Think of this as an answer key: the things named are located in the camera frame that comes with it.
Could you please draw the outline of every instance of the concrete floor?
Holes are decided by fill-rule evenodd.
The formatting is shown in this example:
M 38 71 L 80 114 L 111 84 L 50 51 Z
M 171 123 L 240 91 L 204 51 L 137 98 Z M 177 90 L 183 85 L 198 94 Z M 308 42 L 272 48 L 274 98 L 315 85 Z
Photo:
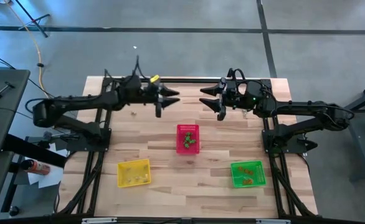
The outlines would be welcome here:
M 48 26 L 260 28 L 255 0 L 30 0 L 21 1 L 33 17 L 51 14 Z M 365 29 L 365 1 L 263 0 L 269 29 Z M 18 6 L 13 6 L 27 21 Z M 19 26 L 0 5 L 0 26 Z M 80 95 L 86 76 L 126 75 L 140 55 L 144 74 L 222 77 L 229 67 L 247 77 L 270 77 L 261 34 L 35 32 L 44 83 L 53 95 Z M 270 35 L 277 76 L 288 78 L 293 100 L 323 100 L 342 106 L 365 88 L 365 35 Z M 0 31 L 0 57 L 29 69 L 35 82 L 37 53 L 26 32 Z M 24 103 L 43 94 L 28 84 Z M 17 115 L 11 133 L 40 136 L 45 130 Z M 319 143 L 308 162 L 320 215 L 365 222 L 365 181 L 348 181 L 359 161 L 348 131 L 308 135 Z M 19 217 L 52 212 L 57 188 L 18 187 L 13 205 Z M 0 218 L 7 214 L 0 213 Z

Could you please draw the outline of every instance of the green basket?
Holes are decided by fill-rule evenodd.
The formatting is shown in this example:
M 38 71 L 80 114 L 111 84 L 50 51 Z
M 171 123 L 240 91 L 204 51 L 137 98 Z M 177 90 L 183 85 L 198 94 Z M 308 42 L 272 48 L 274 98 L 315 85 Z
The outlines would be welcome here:
M 235 188 L 266 184 L 262 161 L 233 162 L 231 173 Z

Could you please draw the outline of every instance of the wooden table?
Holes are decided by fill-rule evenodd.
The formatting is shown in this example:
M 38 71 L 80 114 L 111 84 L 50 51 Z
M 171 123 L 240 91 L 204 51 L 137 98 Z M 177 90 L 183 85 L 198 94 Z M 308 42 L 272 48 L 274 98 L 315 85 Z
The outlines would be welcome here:
M 273 78 L 271 81 L 277 100 L 291 99 L 287 79 Z M 102 77 L 88 77 L 83 94 L 98 94 L 101 83 Z M 131 105 L 112 113 L 112 137 L 103 163 L 95 216 L 277 217 L 270 163 L 260 135 L 262 120 L 252 113 L 245 119 L 241 110 L 227 109 L 225 120 L 217 121 L 216 114 L 198 100 L 211 98 L 199 89 L 213 85 L 168 83 L 168 87 L 180 92 L 181 101 L 162 111 L 162 118 L 155 118 L 153 105 Z M 95 113 L 96 110 L 79 111 L 78 119 L 94 121 Z M 285 124 L 296 122 L 294 116 L 279 116 L 278 119 Z M 177 124 L 200 126 L 201 151 L 198 155 L 176 154 Z M 292 188 L 305 205 L 317 213 L 306 164 L 297 155 L 286 156 Z M 145 158 L 150 160 L 152 183 L 118 188 L 117 164 Z M 80 187 L 86 160 L 86 152 L 77 152 L 66 164 L 60 185 L 59 210 Z M 230 164 L 250 160 L 263 162 L 267 185 L 233 188 Z M 288 212 L 284 190 L 282 195 Z

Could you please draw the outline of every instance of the red basket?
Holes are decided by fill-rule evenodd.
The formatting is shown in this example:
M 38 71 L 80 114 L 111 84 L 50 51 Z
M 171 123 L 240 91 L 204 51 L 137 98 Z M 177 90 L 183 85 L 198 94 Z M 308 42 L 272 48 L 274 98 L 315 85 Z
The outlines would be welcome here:
M 192 133 L 191 139 L 195 139 L 194 144 L 190 144 L 189 148 L 185 148 L 185 134 Z M 199 153 L 199 125 L 197 124 L 178 124 L 177 125 L 177 140 L 176 149 L 178 154 L 198 154 Z

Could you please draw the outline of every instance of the plastic basket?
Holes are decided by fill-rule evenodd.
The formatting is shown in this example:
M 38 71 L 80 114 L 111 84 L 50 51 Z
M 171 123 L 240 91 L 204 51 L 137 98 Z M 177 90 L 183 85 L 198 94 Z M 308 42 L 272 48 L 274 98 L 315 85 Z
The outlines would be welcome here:
M 186 133 L 192 133 L 191 140 L 196 140 L 195 143 L 189 144 L 189 147 L 184 146 Z M 199 153 L 199 125 L 197 124 L 178 124 L 177 125 L 177 140 L 176 150 L 178 154 L 198 154 Z
M 151 183 L 149 159 L 118 163 L 118 187 L 132 187 Z
M 262 161 L 231 163 L 231 174 L 235 188 L 266 185 Z

